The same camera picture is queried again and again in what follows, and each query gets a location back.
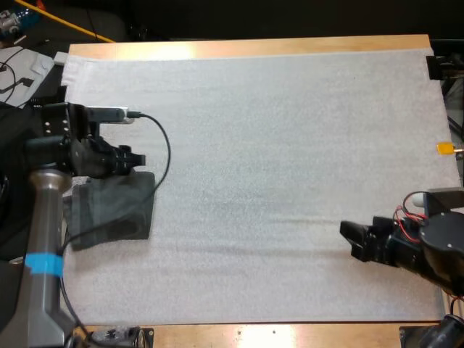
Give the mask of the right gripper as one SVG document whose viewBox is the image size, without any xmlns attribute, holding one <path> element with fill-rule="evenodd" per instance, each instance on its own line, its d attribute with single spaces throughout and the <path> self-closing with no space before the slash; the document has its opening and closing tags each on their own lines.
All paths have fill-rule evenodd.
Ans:
<svg viewBox="0 0 464 348">
<path fill-rule="evenodd" d="M 351 244 L 351 255 L 359 261 L 396 268 L 424 268 L 421 226 L 408 217 L 398 223 L 392 218 L 375 216 L 371 227 L 343 220 L 339 232 Z"/>
</svg>

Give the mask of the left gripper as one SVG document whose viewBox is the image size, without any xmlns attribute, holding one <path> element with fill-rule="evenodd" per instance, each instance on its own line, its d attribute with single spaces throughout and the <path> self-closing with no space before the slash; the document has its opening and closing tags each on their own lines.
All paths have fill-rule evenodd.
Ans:
<svg viewBox="0 0 464 348">
<path fill-rule="evenodd" d="M 72 176 L 105 178 L 129 174 L 144 166 L 146 156 L 135 154 L 128 145 L 118 150 L 99 134 L 102 123 L 122 123 L 124 107 L 86 107 L 67 102 L 48 104 L 41 109 L 43 134 L 41 164 Z"/>
</svg>

